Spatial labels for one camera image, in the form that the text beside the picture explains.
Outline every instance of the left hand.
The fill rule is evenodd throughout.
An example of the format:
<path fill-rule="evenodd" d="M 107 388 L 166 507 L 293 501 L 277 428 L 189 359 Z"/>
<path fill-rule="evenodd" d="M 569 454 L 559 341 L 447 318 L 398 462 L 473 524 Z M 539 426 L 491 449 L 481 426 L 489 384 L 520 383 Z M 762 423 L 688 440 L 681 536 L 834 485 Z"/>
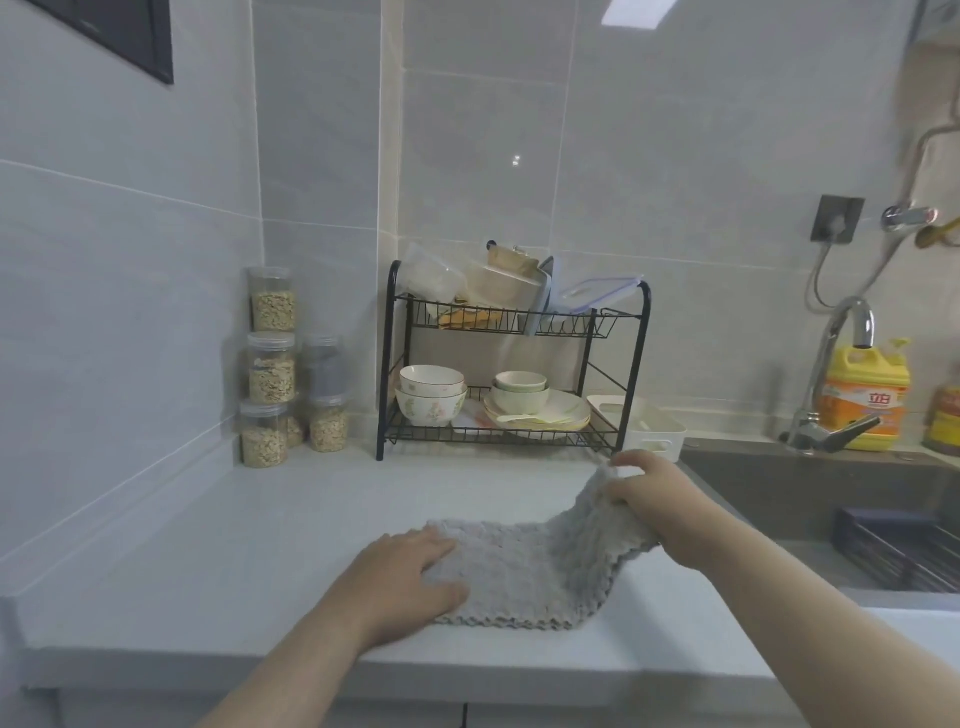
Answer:
<path fill-rule="evenodd" d="M 409 637 L 467 601 L 466 584 L 422 579 L 456 546 L 430 527 L 384 535 L 360 552 L 317 608 L 355 630 L 360 652 Z"/>

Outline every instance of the wall tile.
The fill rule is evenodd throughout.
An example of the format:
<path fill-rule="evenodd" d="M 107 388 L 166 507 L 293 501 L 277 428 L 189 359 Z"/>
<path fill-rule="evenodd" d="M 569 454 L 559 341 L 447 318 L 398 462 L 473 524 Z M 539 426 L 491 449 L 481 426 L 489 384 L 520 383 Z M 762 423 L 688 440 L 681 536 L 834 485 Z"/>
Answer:
<path fill-rule="evenodd" d="M 318 11 L 352 12 L 359 15 L 380 15 L 380 0 L 253 0 L 255 5 L 285 5 Z"/>
<path fill-rule="evenodd" d="M 254 6 L 265 218 L 375 228 L 380 19 Z"/>
<path fill-rule="evenodd" d="M 602 26 L 609 0 L 581 0 L 575 63 L 624 73 L 641 98 L 862 103 L 896 78 L 914 0 L 683 0 L 655 31 Z"/>
<path fill-rule="evenodd" d="M 814 356 L 804 348 L 807 332 L 820 325 L 804 311 L 805 274 L 621 255 L 559 254 L 558 260 L 572 278 L 637 275 L 650 284 L 653 315 L 639 379 L 644 396 L 758 407 L 799 400 Z M 642 298 L 618 307 L 639 313 Z M 618 323 L 611 339 L 594 347 L 597 366 L 625 381 L 636 334 L 632 322 Z M 610 385 L 592 376 L 588 387 Z"/>
<path fill-rule="evenodd" d="M 3 555 L 233 415 L 262 247 L 258 220 L 10 164 L 0 240 Z"/>
<path fill-rule="evenodd" d="M 396 235 L 403 144 L 403 69 L 383 30 L 380 54 L 380 230 Z"/>
<path fill-rule="evenodd" d="M 376 231 L 266 222 L 267 263 L 293 268 L 301 332 L 344 337 L 354 371 L 350 408 L 373 409 L 376 357 Z"/>
<path fill-rule="evenodd" d="M 27 3 L 0 5 L 0 159 L 259 216 L 250 6 L 171 5 L 172 87 Z"/>
<path fill-rule="evenodd" d="M 565 84 L 576 0 L 407 0 L 406 67 Z"/>
<path fill-rule="evenodd" d="M 403 94 L 400 234 L 545 246 L 564 90 L 408 71 Z"/>
<path fill-rule="evenodd" d="M 896 199 L 899 136 L 863 109 L 644 97 L 633 68 L 578 63 L 564 127 L 558 250 L 808 269 L 822 194 Z"/>

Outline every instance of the right hand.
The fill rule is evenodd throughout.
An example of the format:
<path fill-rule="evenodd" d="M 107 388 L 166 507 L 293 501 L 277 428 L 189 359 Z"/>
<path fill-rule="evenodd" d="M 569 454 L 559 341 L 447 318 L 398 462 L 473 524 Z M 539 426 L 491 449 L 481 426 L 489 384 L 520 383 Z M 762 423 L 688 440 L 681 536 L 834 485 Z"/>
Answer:
<path fill-rule="evenodd" d="M 605 495 L 625 502 L 660 536 L 670 558 L 703 570 L 720 525 L 733 516 L 710 499 L 680 468 L 647 450 L 613 456 L 611 465 L 641 468 L 646 474 L 612 480 Z"/>

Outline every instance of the container lid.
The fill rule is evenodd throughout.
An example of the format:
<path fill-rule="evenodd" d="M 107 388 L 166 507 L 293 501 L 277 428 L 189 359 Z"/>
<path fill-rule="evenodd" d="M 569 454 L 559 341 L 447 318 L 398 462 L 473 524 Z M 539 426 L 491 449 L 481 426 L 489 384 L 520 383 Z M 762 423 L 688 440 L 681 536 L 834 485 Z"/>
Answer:
<path fill-rule="evenodd" d="M 282 331 L 256 331 L 247 334 L 247 343 L 254 349 L 283 352 L 296 346 L 297 336 Z"/>
<path fill-rule="evenodd" d="M 277 404 L 256 404 L 250 400 L 240 402 L 240 414 L 244 417 L 276 417 L 287 413 L 289 402 Z"/>
<path fill-rule="evenodd" d="M 248 268 L 251 277 L 259 279 L 289 279 L 293 276 L 289 268 L 279 268 L 276 266 L 257 266 Z"/>
<path fill-rule="evenodd" d="M 550 306 L 561 313 L 586 313 L 632 296 L 639 285 L 639 278 L 581 280 L 551 297 Z"/>
<path fill-rule="evenodd" d="M 340 337 L 329 333 L 305 333 L 301 341 L 305 347 L 336 347 L 340 345 Z"/>
<path fill-rule="evenodd" d="M 310 403 L 315 406 L 320 407 L 339 407 L 341 404 L 346 404 L 349 400 L 349 395 L 344 393 L 342 395 L 333 395 L 331 397 L 314 397 L 310 395 Z"/>

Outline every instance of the floral bowl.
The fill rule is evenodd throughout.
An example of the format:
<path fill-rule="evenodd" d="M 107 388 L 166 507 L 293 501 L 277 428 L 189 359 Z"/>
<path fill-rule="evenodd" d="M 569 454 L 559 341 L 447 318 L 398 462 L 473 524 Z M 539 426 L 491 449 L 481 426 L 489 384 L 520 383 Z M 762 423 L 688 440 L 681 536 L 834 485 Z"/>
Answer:
<path fill-rule="evenodd" d="M 417 397 L 396 390 L 400 412 L 416 427 L 446 427 L 460 414 L 467 392 L 453 397 Z"/>

